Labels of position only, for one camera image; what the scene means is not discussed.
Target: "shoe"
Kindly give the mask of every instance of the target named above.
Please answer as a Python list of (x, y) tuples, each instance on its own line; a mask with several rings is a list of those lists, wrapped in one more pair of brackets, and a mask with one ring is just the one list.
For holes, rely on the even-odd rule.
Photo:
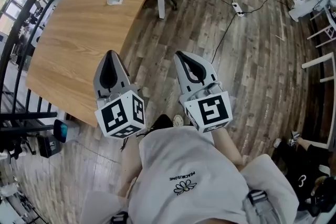
[(288, 140), (288, 145), (294, 147), (296, 145), (296, 142), (298, 138), (300, 137), (299, 132), (296, 131), (291, 131), (292, 138)]
[(173, 125), (174, 125), (174, 127), (183, 126), (184, 125), (184, 120), (183, 120), (182, 116), (175, 115), (174, 119), (173, 119)]
[(275, 139), (275, 141), (273, 143), (273, 147), (278, 148), (278, 146), (280, 145), (281, 141), (282, 140), (280, 138)]

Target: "wooden floor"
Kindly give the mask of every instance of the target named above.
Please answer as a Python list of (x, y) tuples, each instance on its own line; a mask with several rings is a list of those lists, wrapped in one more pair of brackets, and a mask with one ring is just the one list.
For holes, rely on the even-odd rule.
[[(234, 15), (216, 0), (166, 1), (166, 18), (157, 18), (155, 0), (141, 14), (138, 39), (125, 64), (145, 99), (148, 126), (162, 113), (183, 114), (173, 55), (187, 50), (211, 60)], [(243, 10), (265, 0), (235, 0)], [(291, 0), (279, 0), (291, 6)], [(309, 20), (295, 23), (287, 7), (270, 0), (244, 18), (236, 17), (218, 49), (214, 67), (230, 95), (233, 121), (228, 131), (243, 155), (271, 153), (275, 138), (301, 131), (306, 115), (309, 76), (301, 64), (318, 53)], [(3, 167), (15, 174), (24, 192), (51, 223), (78, 223), (88, 190), (114, 192), (120, 174), (121, 144), (99, 129), (81, 126), (78, 141), (66, 144), (50, 159), (26, 156)]]

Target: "railing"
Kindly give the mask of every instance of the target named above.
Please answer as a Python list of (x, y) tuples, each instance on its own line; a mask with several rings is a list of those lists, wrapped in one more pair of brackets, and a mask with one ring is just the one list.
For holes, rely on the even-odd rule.
[(18, 35), (24, 25), (24, 22), (29, 17), (30, 9), (36, 3), (37, 0), (27, 0), (23, 6), (20, 14), (15, 20), (13, 27), (7, 38), (4, 50), (0, 59), (0, 89), (2, 90), (0, 94), (0, 103), (4, 104), (3, 98), (6, 98), (12, 107), (7, 108), (8, 111), (0, 112), (0, 138), (4, 138), (4, 135), (23, 135), (31, 132), (39, 132), (45, 130), (53, 129), (53, 125), (44, 125), (39, 119), (45, 118), (55, 118), (57, 112), (51, 111), (51, 103), (48, 104), (48, 109), (45, 112), (41, 112), (42, 97), (39, 97), (37, 110), (36, 112), (29, 111), (29, 102), (31, 90), (28, 89), (25, 106), (23, 106), (18, 100), (18, 89), (20, 79), (22, 77), (22, 71), (26, 61), (26, 57), (29, 51), (29, 45), (33, 41), (33, 38), (36, 34), (38, 27), (40, 26), (46, 12), (53, 3), (54, 0), (49, 0), (46, 6), (43, 8), (42, 13), (39, 15), (37, 22), (35, 23), (34, 28), (30, 32), (30, 37), (25, 43), (21, 59), (18, 64), (17, 76), (14, 86), (14, 91), (9, 91), (4, 85), (5, 75), (8, 68), (8, 62), (10, 61), (10, 56), (13, 51), (14, 45), (18, 41)]

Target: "desk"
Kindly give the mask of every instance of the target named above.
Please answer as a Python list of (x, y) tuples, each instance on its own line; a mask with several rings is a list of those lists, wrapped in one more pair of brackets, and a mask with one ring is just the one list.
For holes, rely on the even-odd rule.
[[(35, 49), (26, 86), (72, 116), (97, 126), (93, 78), (108, 50), (123, 58), (145, 0), (61, 0)], [(164, 0), (159, 0), (160, 18)]]

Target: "person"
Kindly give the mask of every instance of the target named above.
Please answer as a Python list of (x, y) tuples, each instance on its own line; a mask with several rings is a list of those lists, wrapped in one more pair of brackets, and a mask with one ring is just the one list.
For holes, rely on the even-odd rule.
[[(121, 152), (121, 186), (117, 197), (88, 193), (81, 224), (288, 224), (298, 206), (268, 155), (244, 167), (225, 128), (199, 133), (194, 126), (174, 127), (166, 115), (139, 144), (135, 136), (128, 139)], [(257, 199), (262, 209), (252, 206)], [(274, 221), (262, 222), (258, 210)]]
[(329, 152), (301, 137), (290, 139), (289, 144), (292, 146), (278, 138), (274, 147), (286, 163), (286, 178), (299, 199), (298, 210), (308, 210), (315, 217), (333, 207), (336, 201), (335, 180), (330, 176), (328, 163)]

